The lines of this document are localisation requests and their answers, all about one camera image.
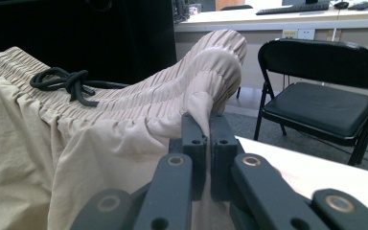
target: metal rivet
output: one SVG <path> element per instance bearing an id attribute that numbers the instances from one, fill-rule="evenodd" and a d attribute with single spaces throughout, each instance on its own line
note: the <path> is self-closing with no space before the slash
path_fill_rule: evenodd
<path id="1" fill-rule="evenodd" d="M 330 207 L 341 213 L 353 213 L 355 211 L 355 205 L 339 195 L 327 195 L 325 201 Z"/>
<path id="2" fill-rule="evenodd" d="M 184 159 L 180 156 L 173 156 L 167 160 L 167 163 L 172 166 L 179 166 L 184 163 Z"/>
<path id="3" fill-rule="evenodd" d="M 248 166 L 259 166 L 261 164 L 261 161 L 253 156 L 245 156 L 242 161 Z"/>
<path id="4" fill-rule="evenodd" d="M 103 197 L 98 202 L 98 210 L 103 213 L 108 213 L 118 208 L 120 204 L 121 199 L 119 199 L 116 195 L 108 195 Z"/>

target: floor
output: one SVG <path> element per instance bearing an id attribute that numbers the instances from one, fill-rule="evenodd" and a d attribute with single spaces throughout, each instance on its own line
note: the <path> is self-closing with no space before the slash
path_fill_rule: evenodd
<path id="1" fill-rule="evenodd" d="M 261 89 L 242 87 L 239 98 L 236 98 L 236 94 L 232 96 L 226 105 L 225 112 L 257 117 L 261 95 Z"/>

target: beige pants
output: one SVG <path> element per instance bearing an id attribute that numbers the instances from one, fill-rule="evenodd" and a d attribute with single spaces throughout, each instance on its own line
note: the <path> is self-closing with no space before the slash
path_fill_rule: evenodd
<path id="1" fill-rule="evenodd" d="M 97 107 L 31 88 L 48 66 L 19 48 L 0 53 L 0 229 L 69 229 L 97 192 L 132 193 L 151 181 L 183 113 L 209 136 L 210 112 L 236 92 L 245 52 L 238 33 L 212 32 L 170 68 L 124 89 L 95 89 L 87 100 Z M 228 229 L 214 218 L 225 207 L 205 191 L 193 229 Z"/>

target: black drawstring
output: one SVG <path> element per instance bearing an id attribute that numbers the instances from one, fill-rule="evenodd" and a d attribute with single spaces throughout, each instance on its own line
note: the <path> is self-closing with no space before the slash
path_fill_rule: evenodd
<path id="1" fill-rule="evenodd" d="M 59 78 L 43 81 L 47 76 L 57 76 Z M 86 100 L 82 96 L 82 92 L 89 96 L 94 96 L 95 91 L 85 87 L 85 85 L 97 88 L 124 88 L 128 86 L 128 84 L 101 80 L 85 80 L 86 76 L 88 76 L 88 71 L 86 70 L 70 74 L 61 68 L 52 67 L 33 76 L 30 80 L 30 85 L 42 91 L 54 91 L 65 88 L 65 90 L 71 94 L 70 102 L 77 99 L 81 104 L 92 107 L 97 106 L 98 102 Z"/>

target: electrical outlet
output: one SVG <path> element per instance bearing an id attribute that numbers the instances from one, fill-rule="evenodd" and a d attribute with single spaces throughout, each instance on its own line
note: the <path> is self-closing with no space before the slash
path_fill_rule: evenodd
<path id="1" fill-rule="evenodd" d="M 298 30 L 298 39 L 313 40 L 315 36 L 315 29 L 312 30 Z"/>
<path id="2" fill-rule="evenodd" d="M 297 38 L 298 30 L 283 30 L 282 38 Z"/>

